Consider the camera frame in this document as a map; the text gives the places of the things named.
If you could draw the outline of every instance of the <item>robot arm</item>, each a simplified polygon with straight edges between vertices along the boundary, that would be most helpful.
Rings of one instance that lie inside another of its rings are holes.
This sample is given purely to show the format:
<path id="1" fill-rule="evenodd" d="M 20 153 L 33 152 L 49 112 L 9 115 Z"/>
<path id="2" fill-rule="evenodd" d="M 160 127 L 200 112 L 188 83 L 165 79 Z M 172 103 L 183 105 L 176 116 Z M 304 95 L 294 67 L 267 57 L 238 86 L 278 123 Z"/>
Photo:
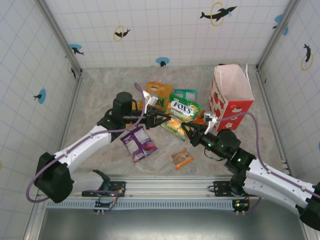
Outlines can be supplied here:
<path id="1" fill-rule="evenodd" d="M 132 110 L 132 95 L 128 92 L 118 93 L 112 109 L 106 112 L 88 134 L 53 155 L 44 153 L 39 159 L 37 174 L 54 160 L 58 161 L 39 175 L 34 184 L 55 203 L 62 202 L 71 193 L 102 189 L 102 185 L 110 181 L 104 173 L 99 170 L 90 173 L 74 171 L 91 154 L 122 133 L 109 133 L 107 130 L 124 129 L 126 124 L 135 123 L 142 116 L 142 111 L 144 114 L 140 123 L 145 124 L 146 129 L 157 127 L 171 118 L 151 106 L 148 107 L 156 103 L 156 96 L 147 92 L 143 95 L 146 107 L 143 110 Z M 214 113 L 207 112 L 204 118 L 208 126 L 195 123 L 182 123 L 181 126 L 194 147 L 201 144 L 220 158 L 227 159 L 225 166 L 233 173 L 229 184 L 235 195 L 247 193 L 266 198 L 293 211 L 308 226 L 320 230 L 320 198 L 315 196 L 320 194 L 320 183 L 314 186 L 266 165 L 240 148 L 241 141 L 231 130 L 221 130 L 217 136 L 210 133 L 218 120 Z"/>

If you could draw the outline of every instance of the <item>orange package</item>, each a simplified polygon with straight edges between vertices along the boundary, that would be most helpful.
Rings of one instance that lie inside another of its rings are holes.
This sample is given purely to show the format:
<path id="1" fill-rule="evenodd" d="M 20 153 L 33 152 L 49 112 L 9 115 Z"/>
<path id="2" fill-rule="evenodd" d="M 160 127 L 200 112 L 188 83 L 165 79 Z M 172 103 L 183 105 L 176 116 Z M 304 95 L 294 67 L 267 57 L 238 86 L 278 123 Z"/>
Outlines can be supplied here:
<path id="1" fill-rule="evenodd" d="M 163 84 L 160 82 L 148 81 L 146 85 L 146 91 L 148 93 L 156 94 L 158 96 L 158 101 L 156 102 L 155 107 L 162 111 L 167 110 L 172 89 L 172 85 Z"/>
<path id="2" fill-rule="evenodd" d="M 175 170 L 180 169 L 184 165 L 190 163 L 194 158 L 188 153 L 187 149 L 184 147 L 181 150 L 170 156 L 171 162 L 175 166 Z"/>

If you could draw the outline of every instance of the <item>gray floor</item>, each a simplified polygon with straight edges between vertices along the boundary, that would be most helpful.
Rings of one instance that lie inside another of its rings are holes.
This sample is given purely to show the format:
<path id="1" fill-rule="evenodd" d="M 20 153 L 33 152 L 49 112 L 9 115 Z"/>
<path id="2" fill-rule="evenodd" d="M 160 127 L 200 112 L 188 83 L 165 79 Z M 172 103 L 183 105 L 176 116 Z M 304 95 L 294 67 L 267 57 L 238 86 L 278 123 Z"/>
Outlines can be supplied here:
<path id="1" fill-rule="evenodd" d="M 266 108 L 260 93 L 254 66 L 249 67 L 251 89 L 255 98 L 250 112 L 259 123 L 260 151 L 263 161 L 281 169 L 280 156 L 275 138 L 268 119 Z M 132 93 L 136 100 L 141 99 L 134 88 L 134 82 L 146 88 L 147 82 L 172 84 L 175 88 L 195 89 L 198 92 L 196 101 L 209 110 L 208 97 L 214 73 L 214 66 L 184 67 L 129 67 L 129 68 L 94 68 L 86 69 L 75 104 L 65 147 L 71 145 L 87 134 L 100 120 L 105 112 L 112 107 L 116 94 L 122 91 Z M 241 140 L 241 147 L 253 154 L 256 151 L 256 132 L 253 120 L 245 116 L 237 130 L 234 131 Z M 225 175 L 229 174 L 224 162 L 216 162 L 204 156 L 202 146 L 192 147 L 187 140 L 182 142 L 162 127 L 147 131 L 158 149 L 147 158 L 133 163 L 133 159 L 120 139 L 101 148 L 77 169 L 88 172 L 99 169 L 106 174 L 123 175 Z M 175 170 L 169 156 L 187 147 L 194 161 Z"/>
<path id="2" fill-rule="evenodd" d="M 299 218 L 263 200 L 252 213 L 225 210 L 48 209 L 40 240 L 303 240 Z"/>

